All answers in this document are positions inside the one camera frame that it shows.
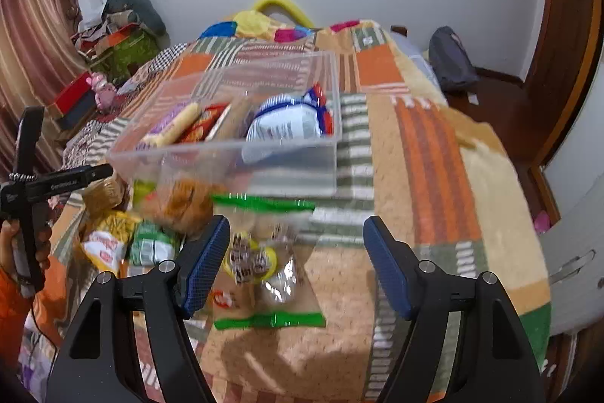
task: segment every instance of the metal screw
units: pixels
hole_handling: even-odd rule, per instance
[[[97,282],[99,284],[107,284],[108,281],[111,280],[113,274],[111,272],[101,272],[97,275]]]
[[[424,273],[432,273],[436,270],[436,265],[430,260],[422,260],[419,262],[419,269]]]
[[[493,272],[485,272],[482,274],[482,280],[487,282],[487,284],[496,284],[499,279]]]
[[[171,272],[175,266],[176,263],[174,263],[172,260],[164,260],[159,263],[159,271],[163,273],[168,273]]]

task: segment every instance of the blue gripper pad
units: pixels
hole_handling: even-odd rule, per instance
[[[230,239],[228,220],[214,216],[199,237],[186,241],[176,259],[180,269],[174,286],[174,301],[183,319],[204,306]]]
[[[406,243],[396,241],[378,216],[371,216],[363,225],[363,242],[377,277],[392,309],[404,319],[414,318],[419,303],[418,259]]]

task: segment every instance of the bed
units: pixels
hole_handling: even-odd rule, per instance
[[[277,31],[290,27],[261,21],[253,33],[237,28],[233,36],[201,37],[161,52],[120,89],[112,113],[89,122],[64,156],[66,167],[100,162],[162,81],[261,57],[336,54],[341,180],[334,198],[316,200],[321,214],[301,233],[314,246],[298,247],[327,327],[220,332],[208,318],[187,323],[217,402],[376,399],[409,324],[388,305],[362,246],[362,222],[374,213],[419,258],[449,273],[495,272],[541,363],[549,336],[547,271],[514,167],[490,126],[449,108],[419,51],[406,39],[395,42],[398,36],[375,22],[343,23],[277,43]],[[52,281],[35,307],[38,323],[57,344],[98,273],[73,247],[84,213],[74,193],[54,225]],[[446,390],[458,326],[459,316],[451,315],[433,399]],[[141,318],[136,327],[147,393],[162,401]]]

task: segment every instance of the gray backpack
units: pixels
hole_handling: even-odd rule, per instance
[[[443,91],[460,91],[478,81],[476,71],[457,34],[438,28],[430,39],[428,58]]]

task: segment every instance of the red snack package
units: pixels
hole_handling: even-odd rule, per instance
[[[201,116],[195,120],[177,140],[178,144],[191,144],[205,140],[208,132],[212,129],[216,121],[227,108],[228,103],[217,103],[210,105],[203,110]]]

